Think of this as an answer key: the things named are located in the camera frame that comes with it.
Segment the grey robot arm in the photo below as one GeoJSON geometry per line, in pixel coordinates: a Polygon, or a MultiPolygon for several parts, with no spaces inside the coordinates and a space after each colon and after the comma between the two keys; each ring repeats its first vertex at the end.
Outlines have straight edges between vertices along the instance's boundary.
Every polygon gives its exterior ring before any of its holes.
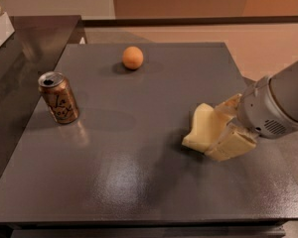
{"type": "Polygon", "coordinates": [[[277,139],[298,131],[298,61],[251,84],[219,104],[228,121],[205,155],[225,161],[253,150],[259,137],[277,139]]]}

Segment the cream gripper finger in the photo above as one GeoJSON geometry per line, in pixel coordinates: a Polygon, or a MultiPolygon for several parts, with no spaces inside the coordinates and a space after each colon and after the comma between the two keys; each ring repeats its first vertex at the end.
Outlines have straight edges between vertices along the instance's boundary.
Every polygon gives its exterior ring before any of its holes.
{"type": "Polygon", "coordinates": [[[234,118],[237,115],[238,104],[241,99],[241,94],[238,93],[226,101],[215,107],[215,111],[219,114],[222,114],[228,118],[234,118]]]}
{"type": "Polygon", "coordinates": [[[229,123],[206,150],[205,155],[215,161],[226,161],[244,155],[257,145],[258,135],[229,123]]]}

